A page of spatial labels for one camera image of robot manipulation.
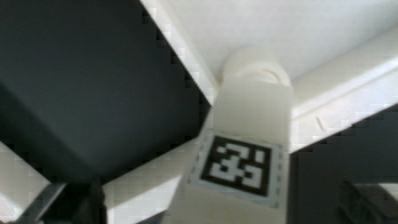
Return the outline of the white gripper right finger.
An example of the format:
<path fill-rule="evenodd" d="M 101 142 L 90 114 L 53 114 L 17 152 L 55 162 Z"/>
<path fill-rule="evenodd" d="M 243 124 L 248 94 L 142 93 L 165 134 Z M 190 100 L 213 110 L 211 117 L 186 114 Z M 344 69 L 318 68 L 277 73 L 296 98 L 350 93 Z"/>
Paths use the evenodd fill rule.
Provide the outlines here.
<path fill-rule="evenodd" d="M 398 224 L 398 183 L 341 183 L 337 224 Z"/>

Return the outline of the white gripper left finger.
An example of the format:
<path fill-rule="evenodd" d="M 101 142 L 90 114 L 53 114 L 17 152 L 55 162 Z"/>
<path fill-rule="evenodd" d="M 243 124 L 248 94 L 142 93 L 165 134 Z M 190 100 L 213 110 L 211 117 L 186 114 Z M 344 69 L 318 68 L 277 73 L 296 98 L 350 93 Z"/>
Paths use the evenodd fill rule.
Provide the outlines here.
<path fill-rule="evenodd" d="M 106 224 L 101 182 L 49 183 L 14 224 Z"/>

